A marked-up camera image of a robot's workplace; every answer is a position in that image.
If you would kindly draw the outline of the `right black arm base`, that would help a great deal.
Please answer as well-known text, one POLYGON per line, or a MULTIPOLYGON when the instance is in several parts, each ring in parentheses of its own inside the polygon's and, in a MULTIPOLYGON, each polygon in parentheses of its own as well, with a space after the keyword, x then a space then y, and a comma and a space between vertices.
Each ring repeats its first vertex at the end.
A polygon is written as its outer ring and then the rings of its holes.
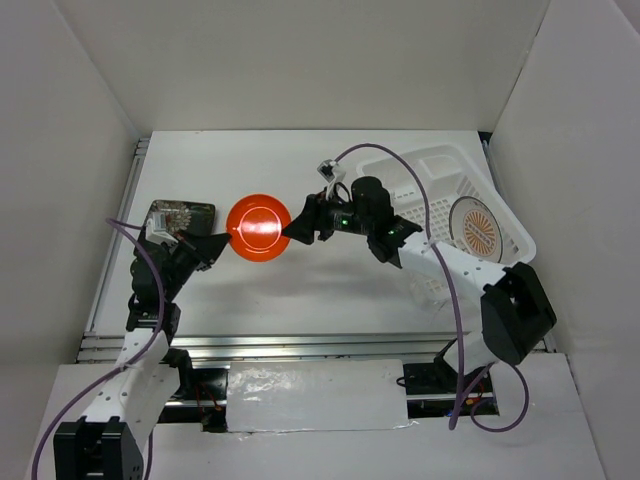
MULTIPOLYGON (((404 390, 408 417, 410 419, 450 417, 453 413, 457 377, 449 375, 445 364, 439 361, 428 363, 405 363, 403 375, 396 384, 404 390)), ((499 408, 494 399, 491 377, 486 373, 467 395, 461 407, 461 416, 468 416, 472 407, 478 405, 479 415, 498 415, 499 408)))

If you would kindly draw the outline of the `orange round plate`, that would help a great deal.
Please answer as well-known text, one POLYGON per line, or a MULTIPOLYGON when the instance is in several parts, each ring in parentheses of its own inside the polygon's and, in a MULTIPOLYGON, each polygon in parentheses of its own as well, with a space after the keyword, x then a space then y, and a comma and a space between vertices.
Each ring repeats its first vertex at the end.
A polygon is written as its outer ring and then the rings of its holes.
POLYGON ((231 208, 226 231, 230 245, 241 258, 251 262, 268 262, 280 256, 290 239, 283 229, 291 222, 287 207, 266 194, 243 197, 231 208))

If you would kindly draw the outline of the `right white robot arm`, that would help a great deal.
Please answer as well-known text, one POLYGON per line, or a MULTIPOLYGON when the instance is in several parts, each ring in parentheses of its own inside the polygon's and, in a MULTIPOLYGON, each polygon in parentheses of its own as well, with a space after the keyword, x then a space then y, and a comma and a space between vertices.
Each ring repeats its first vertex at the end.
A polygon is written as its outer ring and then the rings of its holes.
POLYGON ((519 365, 557 323, 530 265, 504 266, 428 240, 420 225, 394 212, 389 192, 375 177, 354 181, 348 202, 325 193, 308 195, 283 234, 310 245, 336 231, 365 236, 380 262, 435 279, 479 308, 480 327, 455 337, 433 361, 432 377, 446 391, 459 390, 491 363, 519 365))

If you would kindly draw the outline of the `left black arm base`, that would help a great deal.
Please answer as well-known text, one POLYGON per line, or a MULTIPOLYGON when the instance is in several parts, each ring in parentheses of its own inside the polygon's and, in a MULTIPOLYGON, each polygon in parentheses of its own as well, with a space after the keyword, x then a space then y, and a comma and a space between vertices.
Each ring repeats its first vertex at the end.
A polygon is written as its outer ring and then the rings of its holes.
POLYGON ((187 350, 171 348, 163 362, 179 374, 179 387, 165 403, 159 424, 199 424, 207 433, 228 431, 227 368, 196 368, 187 350))

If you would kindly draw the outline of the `white sunburst pattern plate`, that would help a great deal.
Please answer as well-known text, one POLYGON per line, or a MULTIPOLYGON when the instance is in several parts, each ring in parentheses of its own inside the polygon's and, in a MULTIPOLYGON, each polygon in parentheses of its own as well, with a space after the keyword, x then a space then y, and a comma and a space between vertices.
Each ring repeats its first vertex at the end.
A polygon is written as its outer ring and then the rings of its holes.
POLYGON ((458 198, 449 211, 450 237, 468 253, 498 263, 503 254, 499 223, 491 210, 471 196, 458 198))

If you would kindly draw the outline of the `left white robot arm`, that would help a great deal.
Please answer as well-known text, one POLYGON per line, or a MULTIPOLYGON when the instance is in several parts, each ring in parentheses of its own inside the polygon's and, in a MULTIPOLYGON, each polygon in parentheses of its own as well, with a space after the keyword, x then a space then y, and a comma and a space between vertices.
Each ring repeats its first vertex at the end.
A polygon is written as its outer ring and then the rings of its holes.
POLYGON ((227 233, 186 232, 172 245, 135 239, 124 344, 113 369, 85 388, 96 396, 80 417, 56 416, 50 429, 56 478, 146 478, 143 450, 166 402, 189 396, 196 386, 188 351, 171 345, 181 315, 174 300, 229 241, 227 233))

